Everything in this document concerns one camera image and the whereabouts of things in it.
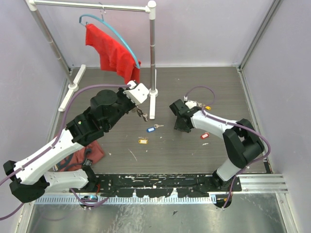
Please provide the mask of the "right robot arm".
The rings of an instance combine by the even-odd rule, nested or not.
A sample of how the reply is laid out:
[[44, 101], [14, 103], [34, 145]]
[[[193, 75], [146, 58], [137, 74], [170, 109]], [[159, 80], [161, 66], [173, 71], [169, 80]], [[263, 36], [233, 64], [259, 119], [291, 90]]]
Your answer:
[[200, 129], [224, 141], [227, 160], [213, 172], [211, 185], [225, 191], [233, 177], [264, 151], [259, 134], [247, 119], [228, 120], [208, 113], [193, 101], [176, 100], [170, 105], [176, 116], [174, 128], [189, 133]]

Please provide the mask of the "wire keyring with keys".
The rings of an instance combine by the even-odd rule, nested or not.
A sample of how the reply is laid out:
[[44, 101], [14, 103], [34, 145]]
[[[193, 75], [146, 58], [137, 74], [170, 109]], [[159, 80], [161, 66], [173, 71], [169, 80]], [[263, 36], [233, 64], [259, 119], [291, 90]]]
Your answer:
[[144, 113], [138, 106], [131, 110], [133, 113], [136, 113], [139, 117], [142, 118], [142, 113]]

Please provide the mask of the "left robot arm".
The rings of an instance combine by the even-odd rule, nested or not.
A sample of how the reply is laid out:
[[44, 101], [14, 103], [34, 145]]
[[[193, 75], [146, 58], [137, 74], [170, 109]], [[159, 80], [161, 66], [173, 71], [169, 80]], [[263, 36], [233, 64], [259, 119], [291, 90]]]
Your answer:
[[58, 135], [29, 157], [7, 161], [4, 171], [11, 180], [11, 193], [22, 203], [43, 196], [47, 191], [81, 189], [93, 192], [98, 179], [86, 165], [76, 171], [51, 172], [66, 157], [86, 148], [108, 133], [132, 109], [144, 103], [149, 89], [143, 84], [123, 85], [117, 92], [105, 89], [90, 100], [90, 106], [70, 121]]

